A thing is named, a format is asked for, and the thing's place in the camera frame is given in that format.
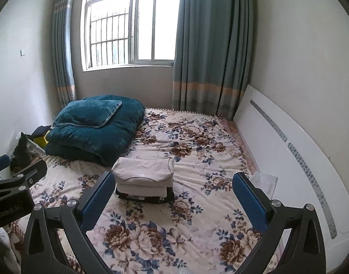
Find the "beige long-sleeve shirt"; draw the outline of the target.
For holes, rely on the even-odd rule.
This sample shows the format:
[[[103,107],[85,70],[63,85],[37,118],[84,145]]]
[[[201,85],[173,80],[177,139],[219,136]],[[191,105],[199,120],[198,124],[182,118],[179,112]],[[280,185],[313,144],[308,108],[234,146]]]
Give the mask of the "beige long-sleeve shirt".
[[[119,184],[172,187],[175,166],[172,159],[144,160],[121,157],[111,169]]]

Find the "dark clothes pile at bedside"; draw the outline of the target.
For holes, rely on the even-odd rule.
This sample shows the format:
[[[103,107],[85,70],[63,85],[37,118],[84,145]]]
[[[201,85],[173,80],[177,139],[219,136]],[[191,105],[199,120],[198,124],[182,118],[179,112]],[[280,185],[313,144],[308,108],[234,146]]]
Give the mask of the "dark clothes pile at bedside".
[[[12,154],[12,161],[10,163],[10,171],[12,173],[17,173],[29,166],[33,160],[32,154],[28,151],[27,141],[28,137],[24,133],[21,133],[18,145]]]

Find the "yellow box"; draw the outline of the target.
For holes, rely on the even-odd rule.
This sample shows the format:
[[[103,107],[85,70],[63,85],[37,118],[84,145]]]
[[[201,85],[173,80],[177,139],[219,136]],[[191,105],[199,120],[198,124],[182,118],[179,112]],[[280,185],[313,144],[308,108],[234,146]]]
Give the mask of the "yellow box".
[[[42,149],[45,149],[47,144],[49,143],[46,136],[50,130],[48,130],[44,135],[32,135],[34,143],[39,145]]]

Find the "white cloth by headboard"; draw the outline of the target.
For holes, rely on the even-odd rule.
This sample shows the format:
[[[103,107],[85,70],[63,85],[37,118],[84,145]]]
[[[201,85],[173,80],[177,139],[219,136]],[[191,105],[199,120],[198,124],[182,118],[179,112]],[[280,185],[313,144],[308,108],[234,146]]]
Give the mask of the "white cloth by headboard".
[[[256,171],[249,180],[253,186],[261,189],[270,200],[273,198],[278,177]]]

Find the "folded teal velvet quilt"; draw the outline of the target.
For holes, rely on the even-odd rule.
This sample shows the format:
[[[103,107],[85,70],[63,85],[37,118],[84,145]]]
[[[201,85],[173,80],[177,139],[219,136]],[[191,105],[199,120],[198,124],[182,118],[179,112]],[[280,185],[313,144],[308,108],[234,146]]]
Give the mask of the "folded teal velvet quilt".
[[[102,166],[112,166],[135,138],[145,107],[133,98],[101,95],[82,100],[120,100],[121,107],[101,128],[59,126],[46,136],[48,155],[66,160],[90,161]]]

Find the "floral bed blanket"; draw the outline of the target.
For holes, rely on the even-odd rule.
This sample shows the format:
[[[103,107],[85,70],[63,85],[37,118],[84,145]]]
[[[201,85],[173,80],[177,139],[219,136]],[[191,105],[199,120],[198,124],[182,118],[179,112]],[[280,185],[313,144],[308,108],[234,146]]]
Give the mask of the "floral bed blanket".
[[[172,160],[168,203],[109,200],[88,237],[113,273],[235,273],[260,239],[232,190],[250,175],[244,151],[220,120],[147,109],[124,156]]]

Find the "teal velvet pillow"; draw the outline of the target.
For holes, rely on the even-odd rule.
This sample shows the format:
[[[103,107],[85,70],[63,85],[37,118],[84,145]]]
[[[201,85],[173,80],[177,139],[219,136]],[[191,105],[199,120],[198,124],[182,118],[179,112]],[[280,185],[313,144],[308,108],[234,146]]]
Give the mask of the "teal velvet pillow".
[[[55,118],[53,127],[101,128],[121,107],[120,100],[79,100],[70,102]]]

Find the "white headboard panel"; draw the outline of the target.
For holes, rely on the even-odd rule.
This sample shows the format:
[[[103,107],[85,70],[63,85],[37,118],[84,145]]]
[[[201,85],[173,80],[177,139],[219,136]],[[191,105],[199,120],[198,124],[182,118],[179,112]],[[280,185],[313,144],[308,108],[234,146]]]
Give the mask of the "white headboard panel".
[[[289,207],[312,204],[331,272],[349,254],[349,195],[313,139],[280,107],[247,86],[233,118],[257,169],[277,177],[273,197]]]

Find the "left teal curtain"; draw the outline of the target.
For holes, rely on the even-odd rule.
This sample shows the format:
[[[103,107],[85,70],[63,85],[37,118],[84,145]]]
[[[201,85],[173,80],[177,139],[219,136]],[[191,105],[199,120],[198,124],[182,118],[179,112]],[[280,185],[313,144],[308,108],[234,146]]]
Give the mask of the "left teal curtain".
[[[61,108],[77,99],[71,51],[71,18],[74,0],[55,0],[52,21],[53,67]]]

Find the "teal curtain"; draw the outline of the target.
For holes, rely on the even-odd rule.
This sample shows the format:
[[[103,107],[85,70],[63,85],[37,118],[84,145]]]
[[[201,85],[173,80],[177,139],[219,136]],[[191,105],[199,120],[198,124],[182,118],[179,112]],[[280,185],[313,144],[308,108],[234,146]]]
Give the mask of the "teal curtain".
[[[71,18],[74,0],[55,0],[52,21],[53,67],[61,108],[77,99],[71,51]]]
[[[254,0],[180,0],[172,108],[233,119],[246,90]]]

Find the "window with metal bars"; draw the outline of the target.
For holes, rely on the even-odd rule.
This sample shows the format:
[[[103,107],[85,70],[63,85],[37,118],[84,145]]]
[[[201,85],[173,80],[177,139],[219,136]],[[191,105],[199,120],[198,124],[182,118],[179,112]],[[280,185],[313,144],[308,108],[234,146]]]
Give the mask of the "window with metal bars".
[[[85,71],[172,66],[180,0],[82,0]]]

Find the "right teal curtain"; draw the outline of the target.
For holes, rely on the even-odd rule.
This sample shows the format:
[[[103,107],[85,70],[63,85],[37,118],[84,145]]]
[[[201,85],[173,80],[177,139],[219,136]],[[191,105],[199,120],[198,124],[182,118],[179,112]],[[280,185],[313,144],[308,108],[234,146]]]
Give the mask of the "right teal curtain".
[[[246,90],[254,0],[180,0],[172,108],[233,119]]]

